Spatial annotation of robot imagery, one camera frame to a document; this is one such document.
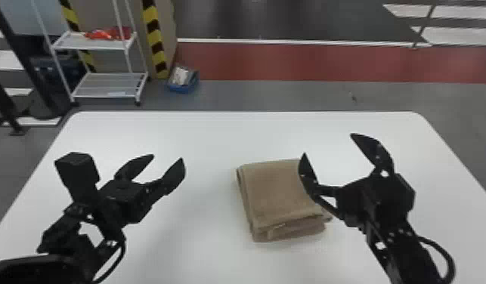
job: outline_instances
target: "red floor stripe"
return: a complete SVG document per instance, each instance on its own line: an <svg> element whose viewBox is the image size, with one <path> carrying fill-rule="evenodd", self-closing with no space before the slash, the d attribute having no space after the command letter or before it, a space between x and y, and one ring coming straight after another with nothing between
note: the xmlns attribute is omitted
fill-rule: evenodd
<svg viewBox="0 0 486 284"><path fill-rule="evenodd" d="M486 48L180 43L201 79L486 83Z"/></svg>

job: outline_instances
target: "robotic arm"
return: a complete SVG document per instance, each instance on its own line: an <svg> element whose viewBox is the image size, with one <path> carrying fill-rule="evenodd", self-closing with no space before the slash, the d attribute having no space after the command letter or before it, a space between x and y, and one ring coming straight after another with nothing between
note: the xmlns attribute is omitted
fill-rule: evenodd
<svg viewBox="0 0 486 284"><path fill-rule="evenodd" d="M395 172L394 163L377 140L352 134L352 140L375 165L368 177L343 187L321 185L304 154L299 177L308 195L348 227L357 227L392 284L448 284L455 275L453 258L436 242L417 236L408 223L415 192ZM326 201L333 197L336 207ZM428 251L421 243L436 249L447 262L441 277Z"/></svg>
<svg viewBox="0 0 486 284"><path fill-rule="evenodd" d="M56 169L73 203L43 233L36 249L43 255L0 261L0 283L85 284L106 279L125 255L122 228L139 223L186 175L183 159L179 159L162 178L145 184L133 182L152 159L153 155L147 155L127 162L100 190L96 188L98 170L88 154L70 153L58 159ZM79 233L82 222L98 227L104 238L100 244L94 246L87 235ZM118 250L112 266L94 279Z"/></svg>

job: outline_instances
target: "wire shelf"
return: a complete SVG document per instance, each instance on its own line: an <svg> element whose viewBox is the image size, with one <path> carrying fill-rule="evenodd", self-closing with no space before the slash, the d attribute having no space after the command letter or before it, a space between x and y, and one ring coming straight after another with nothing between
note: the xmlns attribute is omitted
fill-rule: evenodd
<svg viewBox="0 0 486 284"><path fill-rule="evenodd" d="M87 73L73 91L73 97L141 96L147 73Z"/></svg>
<svg viewBox="0 0 486 284"><path fill-rule="evenodd" d="M105 39L88 39L84 36L83 32L72 32L66 31L57 41L52 45L53 49L64 50L64 49L83 49L90 51L124 51L128 50L133 45L136 32L132 33L130 39L124 40L105 40Z"/></svg>

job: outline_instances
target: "yellow and black striped pole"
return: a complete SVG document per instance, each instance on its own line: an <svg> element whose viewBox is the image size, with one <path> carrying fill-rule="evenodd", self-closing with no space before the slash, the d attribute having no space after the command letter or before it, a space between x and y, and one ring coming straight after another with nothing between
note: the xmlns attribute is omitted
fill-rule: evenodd
<svg viewBox="0 0 486 284"><path fill-rule="evenodd" d="M68 0L59 0L59 4L61 5L61 9L63 10L64 18L67 20L68 27L73 32L80 32L79 19L77 18L77 15L75 14L75 11L72 9L72 6L68 2ZM82 61L84 61L85 65L88 66L89 70L91 72L96 72L96 69L94 68L93 56L91 55L91 53L86 50L81 50L80 53L82 56Z"/></svg>
<svg viewBox="0 0 486 284"><path fill-rule="evenodd" d="M169 76L169 71L167 70L166 56L163 50L162 31L159 29L158 10L154 0L142 0L142 7L153 68L156 70L157 78L166 79Z"/></svg>

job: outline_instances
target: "red object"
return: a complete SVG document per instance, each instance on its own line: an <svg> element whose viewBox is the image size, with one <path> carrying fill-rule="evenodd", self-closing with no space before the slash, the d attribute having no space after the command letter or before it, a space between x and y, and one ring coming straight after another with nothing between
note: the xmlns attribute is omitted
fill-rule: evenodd
<svg viewBox="0 0 486 284"><path fill-rule="evenodd" d="M122 35L124 39L130 39L132 37L132 29L128 26L122 28ZM110 29L95 29L91 32L87 32L84 36L88 39L106 39L106 40L121 40L121 33L118 26L113 26Z"/></svg>
<svg viewBox="0 0 486 284"><path fill-rule="evenodd" d="M119 41L121 40L121 33L119 32L118 26L113 26L112 29L108 30L108 33L112 36L113 39ZM122 35L124 39L130 39L132 37L132 29L128 26L124 26L122 28Z"/></svg>
<svg viewBox="0 0 486 284"><path fill-rule="evenodd" d="M113 40L112 36L108 33L105 32L102 29L95 29L91 32L87 32L84 34L84 36L88 39L107 39L107 40Z"/></svg>

